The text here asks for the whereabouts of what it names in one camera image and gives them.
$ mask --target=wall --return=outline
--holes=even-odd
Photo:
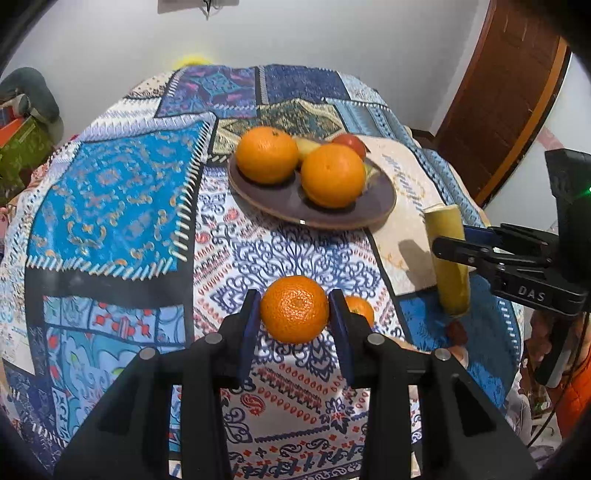
[[[536,141],[485,209],[491,223],[548,230],[556,221],[544,152],[562,146],[591,153],[591,80],[572,56],[558,98]]]
[[[474,15],[474,20],[472,21],[472,27],[470,28],[470,32],[466,38],[462,56],[460,57],[456,71],[449,82],[449,87],[447,88],[447,91],[444,94],[441,103],[439,104],[439,108],[437,108],[437,111],[435,112],[433,122],[431,123],[431,128],[429,129],[433,135],[437,135],[437,131],[443,123],[443,119],[447,115],[447,111],[451,107],[453,99],[456,96],[457,89],[460,87],[460,84],[464,79],[464,74],[466,73],[470,60],[472,59],[472,54],[474,53],[474,49],[478,43],[478,38],[480,37],[480,32],[482,31],[482,26],[484,25],[484,20],[486,18],[486,12],[488,11],[490,1],[491,0],[478,0],[478,8],[476,9],[476,14]]]
[[[32,66],[46,77],[65,139],[185,54],[233,66],[276,62],[355,74],[401,121],[427,130],[481,1],[240,0],[206,20],[197,8],[158,14],[157,0],[57,0],[5,73]]]

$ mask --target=oval plate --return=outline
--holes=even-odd
[[[279,185],[264,186],[248,180],[232,155],[228,159],[228,179],[248,203],[281,220],[324,230],[352,230],[385,220],[396,204],[396,191],[388,176],[370,159],[364,162],[378,173],[354,203],[341,209],[325,209],[306,198],[298,171]]]

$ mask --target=orange sleeve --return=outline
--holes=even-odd
[[[556,388],[547,389],[554,405],[560,398],[567,379],[568,374],[565,374]],[[556,419],[562,438],[566,438],[573,430],[589,401],[591,401],[591,351],[584,362],[575,369],[564,398],[556,408]]]

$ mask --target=cable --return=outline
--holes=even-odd
[[[556,413],[556,408],[558,407],[558,404],[563,399],[564,394],[566,393],[566,389],[568,388],[568,386],[570,385],[571,380],[573,379],[573,374],[574,374],[574,371],[576,370],[576,367],[577,367],[577,360],[579,359],[579,355],[581,354],[581,350],[583,349],[583,344],[585,342],[585,334],[587,332],[587,325],[588,324],[589,324],[589,312],[587,312],[585,314],[585,320],[584,320],[584,323],[583,323],[583,332],[581,333],[581,338],[579,339],[579,345],[577,347],[577,353],[574,356],[574,363],[573,363],[573,366],[570,369],[569,376],[566,379],[566,383],[564,384],[564,388],[562,389],[562,392],[560,393],[560,396],[558,397],[558,400],[554,404],[554,407],[552,408],[552,411],[550,412],[550,415],[548,416],[548,418],[546,419],[546,421],[542,425],[542,428],[540,430],[538,430],[538,432],[530,440],[530,442],[527,444],[527,448],[529,448],[529,447],[531,447],[533,445],[533,443],[542,434],[542,432],[544,431],[544,429],[548,426],[548,424],[550,423],[550,420],[552,420],[552,417],[554,417],[554,414]]]

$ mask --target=patchwork tablecloth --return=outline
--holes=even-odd
[[[251,208],[231,191],[225,163],[256,125],[360,135],[395,185],[393,213],[371,229],[321,232]],[[422,213],[436,203],[457,203],[465,224],[484,225],[453,169],[354,76],[207,65],[148,79],[59,149],[19,199],[0,264],[3,408],[52,470],[136,352],[185,348],[236,312],[249,288],[285,275],[368,299],[376,331],[425,350],[446,345]],[[468,370],[501,407],[521,356],[521,313],[480,277],[471,282]],[[180,401],[178,387],[174,474]],[[340,375],[328,331],[284,345],[262,327],[250,379],[222,391],[235,476],[356,476],[368,403]],[[416,398],[410,409],[417,443]]]

